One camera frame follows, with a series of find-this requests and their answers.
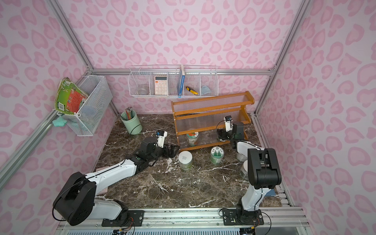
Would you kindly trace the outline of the white label jar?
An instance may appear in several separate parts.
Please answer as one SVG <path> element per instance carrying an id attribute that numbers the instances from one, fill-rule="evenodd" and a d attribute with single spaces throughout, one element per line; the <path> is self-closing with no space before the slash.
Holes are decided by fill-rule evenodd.
<path id="1" fill-rule="evenodd" d="M 245 161 L 248 160 L 248 156 L 246 156 L 246 155 L 243 154 L 243 153 L 239 153 L 239 152 L 237 152 L 237 154 L 236 154 L 236 158 L 237 158 L 237 160 L 238 160 L 239 162 L 245 162 Z"/>
<path id="2" fill-rule="evenodd" d="M 244 161 L 241 169 L 240 169 L 240 176 L 244 180 L 248 180 L 248 161 Z"/>

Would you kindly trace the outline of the tomato label jar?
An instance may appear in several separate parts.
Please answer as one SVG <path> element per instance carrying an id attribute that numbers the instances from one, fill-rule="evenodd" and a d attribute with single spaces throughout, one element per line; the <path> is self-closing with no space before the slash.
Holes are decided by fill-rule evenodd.
<path id="1" fill-rule="evenodd" d="M 189 146 L 196 146 L 198 143 L 199 133 L 191 132 L 186 134 Z"/>

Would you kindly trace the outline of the green label jar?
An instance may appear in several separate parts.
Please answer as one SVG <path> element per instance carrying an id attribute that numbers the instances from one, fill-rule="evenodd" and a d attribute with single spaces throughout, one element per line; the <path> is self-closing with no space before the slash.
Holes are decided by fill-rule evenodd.
<path id="1" fill-rule="evenodd" d="M 193 165 L 193 156 L 189 151 L 182 151 L 178 155 L 178 161 L 182 170 L 189 170 Z"/>
<path id="2" fill-rule="evenodd" d="M 222 148 L 215 146 L 211 149 L 211 162 L 215 165 L 220 164 L 224 157 L 224 151 Z"/>

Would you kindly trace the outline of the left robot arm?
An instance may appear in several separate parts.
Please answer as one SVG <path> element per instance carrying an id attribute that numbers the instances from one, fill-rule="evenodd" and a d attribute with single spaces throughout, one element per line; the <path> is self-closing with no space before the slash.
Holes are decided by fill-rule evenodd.
<path id="1" fill-rule="evenodd" d="M 138 149 L 119 163 L 106 169 L 72 174 L 52 204 L 52 212 L 62 221 L 76 226 L 87 219 L 99 219 L 103 227 L 136 225 L 128 207 L 119 200 L 100 200 L 96 196 L 105 188 L 153 166 L 160 158 L 173 158 L 180 147 L 166 145 L 163 136 L 145 138 Z"/>

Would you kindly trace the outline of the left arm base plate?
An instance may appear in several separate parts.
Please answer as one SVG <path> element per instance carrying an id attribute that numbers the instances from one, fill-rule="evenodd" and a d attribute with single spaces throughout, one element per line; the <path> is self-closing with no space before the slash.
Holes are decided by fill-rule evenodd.
<path id="1" fill-rule="evenodd" d="M 103 219 L 102 227 L 121 227 L 126 228 L 130 225 L 141 227 L 145 216 L 144 210 L 122 211 L 116 219 Z"/>

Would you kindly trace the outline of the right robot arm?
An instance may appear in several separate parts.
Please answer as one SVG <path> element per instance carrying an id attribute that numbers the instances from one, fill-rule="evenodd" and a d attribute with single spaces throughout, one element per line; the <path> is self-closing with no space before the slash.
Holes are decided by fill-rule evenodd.
<path id="1" fill-rule="evenodd" d="M 259 206 L 266 194 L 282 182 L 282 175 L 273 148 L 263 148 L 245 139 L 242 122 L 233 122 L 230 116 L 222 121 L 224 129 L 216 129 L 219 140 L 230 141 L 237 154 L 246 157 L 249 187 L 237 205 L 235 221 L 245 224 L 262 219 Z"/>

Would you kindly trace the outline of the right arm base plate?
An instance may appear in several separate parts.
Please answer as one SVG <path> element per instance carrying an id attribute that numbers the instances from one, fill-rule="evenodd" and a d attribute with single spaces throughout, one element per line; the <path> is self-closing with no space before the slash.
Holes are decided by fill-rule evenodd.
<path id="1" fill-rule="evenodd" d="M 264 225 L 261 210 L 246 211 L 241 209 L 222 208 L 219 210 L 218 214 L 222 217 L 225 226 L 249 225 L 257 227 Z"/>

